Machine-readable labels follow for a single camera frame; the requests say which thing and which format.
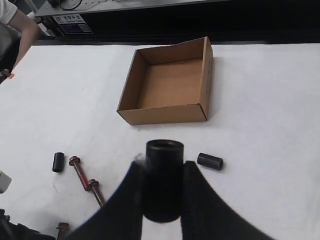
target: black cylinder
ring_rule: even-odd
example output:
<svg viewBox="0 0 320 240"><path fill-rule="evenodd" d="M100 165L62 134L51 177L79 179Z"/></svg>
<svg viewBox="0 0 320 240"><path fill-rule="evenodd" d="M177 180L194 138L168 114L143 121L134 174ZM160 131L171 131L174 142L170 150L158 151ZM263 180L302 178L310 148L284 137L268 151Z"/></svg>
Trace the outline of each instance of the black cylinder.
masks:
<svg viewBox="0 0 320 240"><path fill-rule="evenodd" d="M157 223L168 223L181 215L184 145L172 140L146 144L146 176L142 211Z"/></svg>
<svg viewBox="0 0 320 240"><path fill-rule="evenodd" d="M224 165L224 160L216 156L200 153L198 155L197 163L207 168L220 171Z"/></svg>
<svg viewBox="0 0 320 240"><path fill-rule="evenodd" d="M52 171L55 173L61 173L65 168L65 154L62 152L56 152L54 154Z"/></svg>

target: bolt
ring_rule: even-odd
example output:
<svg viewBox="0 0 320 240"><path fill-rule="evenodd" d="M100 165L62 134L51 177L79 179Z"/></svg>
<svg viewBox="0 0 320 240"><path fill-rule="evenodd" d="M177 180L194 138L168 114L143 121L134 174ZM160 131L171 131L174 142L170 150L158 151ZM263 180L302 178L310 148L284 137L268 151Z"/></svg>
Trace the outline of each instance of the bolt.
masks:
<svg viewBox="0 0 320 240"><path fill-rule="evenodd" d="M56 229L59 229L57 240L65 239L66 233L69 231L69 223L59 222Z"/></svg>
<svg viewBox="0 0 320 240"><path fill-rule="evenodd" d="M80 165L80 158L77 156L72 156L69 160L69 165L74 167L76 174L78 174L78 177L82 183L84 190L87 192L90 191L90 189L88 189L88 179L86 177L84 170Z"/></svg>
<svg viewBox="0 0 320 240"><path fill-rule="evenodd" d="M97 200L100 207L103 207L103 205L105 204L106 201L104 199L104 196L100 192L99 182L96 181L95 179L89 180L88 189L89 189L89 191L91 190L93 192L95 199Z"/></svg>

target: bolt head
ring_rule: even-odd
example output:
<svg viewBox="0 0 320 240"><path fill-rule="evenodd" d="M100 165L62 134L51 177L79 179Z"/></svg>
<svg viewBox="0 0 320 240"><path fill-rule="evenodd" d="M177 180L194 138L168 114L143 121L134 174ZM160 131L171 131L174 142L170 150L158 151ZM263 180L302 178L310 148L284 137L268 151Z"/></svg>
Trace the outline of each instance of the bolt head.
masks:
<svg viewBox="0 0 320 240"><path fill-rule="evenodd" d="M69 165L73 166L75 163L80 163L80 158L77 156L72 156L69 159Z"/></svg>
<svg viewBox="0 0 320 240"><path fill-rule="evenodd" d="M90 191L93 186L99 186L99 182L95 179L90 179L88 181L88 190Z"/></svg>

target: cardboard box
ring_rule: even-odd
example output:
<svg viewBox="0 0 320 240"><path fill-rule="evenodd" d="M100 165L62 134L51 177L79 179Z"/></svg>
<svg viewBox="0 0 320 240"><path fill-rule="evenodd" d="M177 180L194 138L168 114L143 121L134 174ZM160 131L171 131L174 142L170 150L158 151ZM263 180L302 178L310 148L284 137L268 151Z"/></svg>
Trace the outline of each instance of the cardboard box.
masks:
<svg viewBox="0 0 320 240"><path fill-rule="evenodd" d="M207 37L136 50L117 112L130 125L206 121L212 65Z"/></svg>

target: label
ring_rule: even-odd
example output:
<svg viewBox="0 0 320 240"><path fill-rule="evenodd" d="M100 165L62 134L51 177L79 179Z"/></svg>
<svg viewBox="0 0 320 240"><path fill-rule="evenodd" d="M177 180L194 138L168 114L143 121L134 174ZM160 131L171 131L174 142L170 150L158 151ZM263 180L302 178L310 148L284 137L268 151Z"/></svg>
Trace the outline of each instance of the label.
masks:
<svg viewBox="0 0 320 240"><path fill-rule="evenodd" d="M80 14L54 16L53 19L65 34L93 34Z"/></svg>

